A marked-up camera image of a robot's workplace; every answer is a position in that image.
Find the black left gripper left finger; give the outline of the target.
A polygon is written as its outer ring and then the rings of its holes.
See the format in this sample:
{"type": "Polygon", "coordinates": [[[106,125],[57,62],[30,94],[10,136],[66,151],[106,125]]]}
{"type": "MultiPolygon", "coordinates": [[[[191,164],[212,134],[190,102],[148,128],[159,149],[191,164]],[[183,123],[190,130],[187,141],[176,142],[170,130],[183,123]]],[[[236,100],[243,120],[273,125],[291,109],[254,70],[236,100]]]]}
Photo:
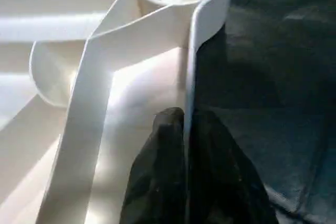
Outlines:
{"type": "Polygon", "coordinates": [[[184,112],[168,108],[135,158],[120,223],[183,223],[185,215],[184,112]]]}

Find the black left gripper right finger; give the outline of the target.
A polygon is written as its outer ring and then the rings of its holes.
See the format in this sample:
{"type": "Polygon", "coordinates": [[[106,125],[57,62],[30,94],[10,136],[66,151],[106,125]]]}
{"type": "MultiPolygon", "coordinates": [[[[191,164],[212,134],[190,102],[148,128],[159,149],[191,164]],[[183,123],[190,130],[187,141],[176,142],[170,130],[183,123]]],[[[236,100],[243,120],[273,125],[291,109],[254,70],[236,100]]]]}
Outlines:
{"type": "Polygon", "coordinates": [[[190,165],[191,223],[278,223],[254,165],[211,111],[193,115],[190,165]]]}

